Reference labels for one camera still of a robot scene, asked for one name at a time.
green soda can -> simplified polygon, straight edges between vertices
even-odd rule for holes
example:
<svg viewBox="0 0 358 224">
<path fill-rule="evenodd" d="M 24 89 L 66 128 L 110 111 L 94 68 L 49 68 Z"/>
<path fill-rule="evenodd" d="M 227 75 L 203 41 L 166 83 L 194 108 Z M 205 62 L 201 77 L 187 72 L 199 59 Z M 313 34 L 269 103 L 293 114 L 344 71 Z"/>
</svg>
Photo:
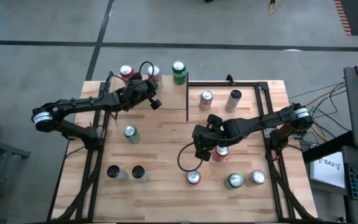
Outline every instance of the green soda can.
<svg viewBox="0 0 358 224">
<path fill-rule="evenodd" d="M 182 61 L 176 61 L 172 65 L 173 82 L 182 85 L 186 82 L 186 65 Z"/>
<path fill-rule="evenodd" d="M 128 139 L 128 141 L 132 144 L 137 144 L 140 140 L 139 131 L 133 125 L 129 125 L 125 127 L 124 135 Z"/>
</svg>

soda can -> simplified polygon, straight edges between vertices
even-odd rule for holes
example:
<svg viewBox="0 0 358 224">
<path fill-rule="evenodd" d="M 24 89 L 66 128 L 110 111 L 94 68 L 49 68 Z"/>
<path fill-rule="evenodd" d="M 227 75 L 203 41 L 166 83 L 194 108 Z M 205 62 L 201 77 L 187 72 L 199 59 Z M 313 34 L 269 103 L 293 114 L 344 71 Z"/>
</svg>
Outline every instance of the soda can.
<svg viewBox="0 0 358 224">
<path fill-rule="evenodd" d="M 216 146 L 212 152 L 212 159 L 221 162 L 229 154 L 229 148 Z"/>
<path fill-rule="evenodd" d="M 200 97 L 200 109 L 207 111 L 211 108 L 214 95 L 210 91 L 204 91 Z"/>
<path fill-rule="evenodd" d="M 227 99 L 226 106 L 224 107 L 224 110 L 228 113 L 232 113 L 237 105 L 239 104 L 241 99 L 241 92 L 238 90 L 231 91 L 229 95 L 229 99 Z"/>
<path fill-rule="evenodd" d="M 121 74 L 121 77 L 123 79 L 125 79 L 126 81 L 129 80 L 129 78 L 131 76 L 133 76 L 135 74 L 135 70 L 132 66 L 130 65 L 123 65 L 121 66 L 121 68 L 119 69 L 119 73 Z"/>
<path fill-rule="evenodd" d="M 120 182 L 125 182 L 128 180 L 127 172 L 116 165 L 112 165 L 107 169 L 107 175 L 110 178 L 116 179 Z"/>
<path fill-rule="evenodd" d="M 254 170 L 248 175 L 246 184 L 249 187 L 255 187 L 263 184 L 265 180 L 266 180 L 266 176 L 263 173 L 263 171 Z"/>
<path fill-rule="evenodd" d="M 160 74 L 160 69 L 157 66 L 154 66 L 154 74 L 152 74 L 152 72 L 153 72 L 153 67 L 149 66 L 149 68 L 147 69 L 147 74 L 149 75 L 149 78 L 151 76 L 151 79 L 157 83 L 158 89 L 161 89 L 162 76 Z"/>
<path fill-rule="evenodd" d="M 182 61 L 176 61 L 172 65 L 173 82 L 182 85 L 186 82 L 186 65 Z"/>
<path fill-rule="evenodd" d="M 149 181 L 149 178 L 147 177 L 146 170 L 142 166 L 135 166 L 132 169 L 132 175 L 136 180 L 139 180 L 141 182 L 147 182 Z"/>
<path fill-rule="evenodd" d="M 234 189 L 241 187 L 243 182 L 244 182 L 244 179 L 241 177 L 240 174 L 233 173 L 233 174 L 230 174 L 229 177 L 224 180 L 224 186 L 228 190 L 234 190 Z"/>
<path fill-rule="evenodd" d="M 139 131 L 133 125 L 126 126 L 124 129 L 124 136 L 132 144 L 137 144 L 140 140 Z"/>
<path fill-rule="evenodd" d="M 201 180 L 201 174 L 197 170 L 186 173 L 186 181 L 190 187 L 196 186 L 200 182 L 200 180 Z"/>
</svg>

can lid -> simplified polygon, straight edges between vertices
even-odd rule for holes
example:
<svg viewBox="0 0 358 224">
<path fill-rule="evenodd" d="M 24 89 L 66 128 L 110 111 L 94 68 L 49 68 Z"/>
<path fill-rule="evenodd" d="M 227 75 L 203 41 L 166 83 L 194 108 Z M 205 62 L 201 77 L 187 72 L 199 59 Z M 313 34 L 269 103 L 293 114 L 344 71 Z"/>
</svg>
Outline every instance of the can lid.
<svg viewBox="0 0 358 224">
<path fill-rule="evenodd" d="M 186 178 L 189 183 L 197 184 L 201 180 L 201 174 L 197 170 L 188 172 Z"/>
<path fill-rule="evenodd" d="M 149 68 L 147 69 L 147 73 L 149 75 L 151 75 L 153 72 L 153 67 L 149 66 Z M 154 74 L 153 75 L 158 75 L 160 73 L 160 69 L 157 66 L 154 66 Z"/>
<path fill-rule="evenodd" d="M 135 166 L 132 169 L 132 175 L 136 178 L 142 178 L 144 176 L 144 174 L 146 173 L 146 171 L 144 170 L 144 168 L 142 166 Z"/>
<path fill-rule="evenodd" d="M 116 165 L 112 165 L 107 169 L 107 175 L 110 178 L 116 178 L 119 174 L 119 167 Z"/>
<path fill-rule="evenodd" d="M 229 148 L 216 146 L 216 152 L 221 156 L 229 154 Z"/>
<path fill-rule="evenodd" d="M 184 69 L 184 67 L 185 67 L 185 64 L 182 61 L 176 61 L 173 63 L 173 68 L 175 70 L 182 70 L 182 69 Z"/>
<path fill-rule="evenodd" d="M 204 100 L 212 100 L 213 94 L 212 94 L 210 91 L 204 91 L 204 92 L 201 94 L 201 97 L 202 97 L 202 99 L 204 99 Z"/>
<path fill-rule="evenodd" d="M 261 170 L 255 170 L 253 178 L 258 184 L 263 184 L 266 180 L 265 174 Z"/>
<path fill-rule="evenodd" d="M 242 185 L 243 181 L 244 179 L 241 177 L 240 174 L 230 174 L 229 176 L 229 183 L 234 188 L 239 188 Z"/>
<path fill-rule="evenodd" d="M 231 97 L 233 97 L 233 99 L 240 99 L 241 98 L 241 92 L 238 90 L 233 90 L 230 93 Z"/>
<path fill-rule="evenodd" d="M 135 134 L 135 127 L 133 126 L 126 126 L 124 130 L 124 135 L 130 137 Z"/>
<path fill-rule="evenodd" d="M 132 67 L 130 65 L 123 65 L 119 69 L 119 73 L 121 73 L 123 75 L 128 75 L 131 73 L 131 71 L 132 71 Z"/>
</svg>

concrete floor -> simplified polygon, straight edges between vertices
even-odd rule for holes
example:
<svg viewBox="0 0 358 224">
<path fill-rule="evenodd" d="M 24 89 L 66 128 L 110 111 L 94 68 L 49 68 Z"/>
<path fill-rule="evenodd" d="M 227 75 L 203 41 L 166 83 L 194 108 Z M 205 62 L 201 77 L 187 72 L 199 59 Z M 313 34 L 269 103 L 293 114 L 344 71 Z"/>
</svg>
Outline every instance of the concrete floor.
<svg viewBox="0 0 358 224">
<path fill-rule="evenodd" d="M 0 0 L 0 40 L 96 42 L 107 5 L 108 0 Z M 269 1 L 260 0 L 116 0 L 104 41 L 358 47 L 358 37 L 344 33 L 334 1 L 286 0 L 273 17 L 268 11 Z M 31 110 L 79 97 L 93 50 L 0 45 L 0 140 L 32 151 L 28 161 L 15 158 L 9 164 L 0 189 L 0 219 L 46 219 L 67 141 L 58 133 L 37 132 Z M 166 74 L 173 61 L 183 60 L 191 80 L 222 80 L 228 73 L 237 80 L 285 80 L 293 96 L 341 82 L 342 69 L 358 65 L 358 52 L 102 47 L 92 80 L 144 60 Z M 307 103 L 322 93 L 292 101 Z M 339 112 L 333 117 L 350 128 L 346 95 L 334 102 Z M 329 103 L 321 109 L 333 110 Z M 344 132 L 328 119 L 319 121 L 335 135 Z M 313 190 L 313 197 L 319 217 L 344 216 L 340 195 Z"/>
</svg>

wooden tabletop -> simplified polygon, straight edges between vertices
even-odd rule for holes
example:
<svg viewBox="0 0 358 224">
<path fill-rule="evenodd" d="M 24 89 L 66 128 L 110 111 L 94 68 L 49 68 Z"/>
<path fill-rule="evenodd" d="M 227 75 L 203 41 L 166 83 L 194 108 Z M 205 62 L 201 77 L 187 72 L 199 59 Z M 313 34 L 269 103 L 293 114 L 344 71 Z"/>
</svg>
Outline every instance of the wooden tabletop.
<svg viewBox="0 0 358 224">
<path fill-rule="evenodd" d="M 273 109 L 278 111 L 288 106 L 284 82 L 266 82 L 269 85 Z M 81 97 L 97 96 L 99 84 L 100 82 L 84 82 Z M 111 89 L 115 90 L 122 86 L 122 82 L 114 78 Z M 209 111 L 201 111 L 198 108 L 200 94 L 207 88 L 190 87 L 189 121 L 186 122 L 186 85 L 175 85 L 172 76 L 163 76 L 163 88 L 157 91 L 157 96 L 162 102 L 158 110 L 153 111 L 150 103 L 145 101 L 128 113 L 120 112 L 118 120 L 110 119 L 94 222 L 277 221 L 261 132 L 252 133 L 239 144 L 231 146 L 230 153 L 224 161 L 203 162 L 199 169 L 201 182 L 196 187 L 187 186 L 185 173 L 177 166 L 179 150 L 192 142 L 191 133 L 194 126 L 205 125 L 210 113 L 223 119 L 247 119 L 259 115 L 254 89 L 236 89 L 242 92 L 241 101 L 235 112 L 227 114 L 223 108 L 231 87 L 208 88 L 214 95 Z M 78 113 L 75 123 L 84 127 L 89 126 L 93 115 L 93 112 Z M 140 143 L 128 143 L 123 135 L 124 127 L 127 125 L 135 125 L 139 129 Z M 298 145 L 298 141 L 290 140 L 290 143 Z M 67 153 L 82 145 L 79 140 L 72 141 Z M 194 153 L 195 149 L 191 146 L 181 155 L 184 168 L 192 169 L 200 162 Z M 292 192 L 309 213 L 317 216 L 301 152 L 286 148 L 283 156 Z M 80 190 L 85 158 L 84 149 L 66 159 L 52 218 L 62 214 Z M 130 176 L 128 182 L 120 183 L 107 176 L 107 168 L 113 164 L 127 171 Z M 131 170 L 137 165 L 145 167 L 150 181 L 142 183 L 134 180 Z M 224 188 L 223 179 L 229 174 L 238 172 L 247 175 L 255 169 L 265 172 L 267 180 L 263 185 L 243 185 L 236 190 Z M 89 195 L 90 191 L 85 200 L 84 214 L 88 211 Z M 283 212 L 287 217 L 284 194 L 281 190 L 280 198 Z"/>
</svg>

